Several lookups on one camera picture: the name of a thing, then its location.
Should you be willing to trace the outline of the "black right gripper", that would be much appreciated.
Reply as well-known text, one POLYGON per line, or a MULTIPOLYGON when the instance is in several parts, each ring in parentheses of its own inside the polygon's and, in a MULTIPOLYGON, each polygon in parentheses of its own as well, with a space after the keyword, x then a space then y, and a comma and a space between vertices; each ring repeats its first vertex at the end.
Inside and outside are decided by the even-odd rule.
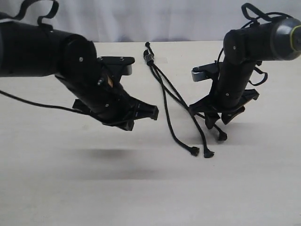
POLYGON ((229 124, 245 111, 245 107, 240 108, 240 105, 255 66, 255 61, 244 61, 236 65, 225 58, 218 78, 213 80, 209 94, 191 104, 189 111, 192 114, 205 113, 205 125, 208 129, 212 129, 220 119, 217 112, 222 113, 223 124, 229 124))

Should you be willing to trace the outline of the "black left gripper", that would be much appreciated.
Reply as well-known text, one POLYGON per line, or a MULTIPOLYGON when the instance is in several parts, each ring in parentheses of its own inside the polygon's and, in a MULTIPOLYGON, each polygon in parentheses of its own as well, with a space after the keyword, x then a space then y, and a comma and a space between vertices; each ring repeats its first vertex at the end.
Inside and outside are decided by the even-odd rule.
POLYGON ((134 120, 157 120, 158 107, 131 97, 120 83, 122 76, 115 77, 97 58, 69 57, 58 61, 55 77, 76 96, 73 106, 104 125, 125 131, 133 129, 134 120))

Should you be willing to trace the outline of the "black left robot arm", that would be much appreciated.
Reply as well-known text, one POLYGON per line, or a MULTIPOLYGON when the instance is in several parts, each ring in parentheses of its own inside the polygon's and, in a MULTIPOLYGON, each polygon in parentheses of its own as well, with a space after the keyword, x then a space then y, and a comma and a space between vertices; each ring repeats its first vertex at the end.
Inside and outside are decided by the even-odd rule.
POLYGON ((138 119, 158 118, 157 106, 130 96, 120 82, 134 62, 131 56, 97 56, 82 35, 0 15, 1 77, 53 75, 76 97, 70 112, 103 125, 131 131, 138 119))

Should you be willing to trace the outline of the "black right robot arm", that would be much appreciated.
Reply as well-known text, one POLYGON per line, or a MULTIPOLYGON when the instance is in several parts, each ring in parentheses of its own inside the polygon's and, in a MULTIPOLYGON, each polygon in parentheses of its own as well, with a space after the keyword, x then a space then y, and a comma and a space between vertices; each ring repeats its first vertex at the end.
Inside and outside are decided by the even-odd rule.
POLYGON ((301 22, 296 18, 252 25, 229 31, 223 40, 222 62, 194 67, 194 82, 212 80, 207 96, 191 104, 189 111, 204 113, 211 129, 217 120, 228 124, 245 111, 245 105, 257 100, 255 89, 246 89, 256 66, 263 61, 291 61, 301 55, 301 22))

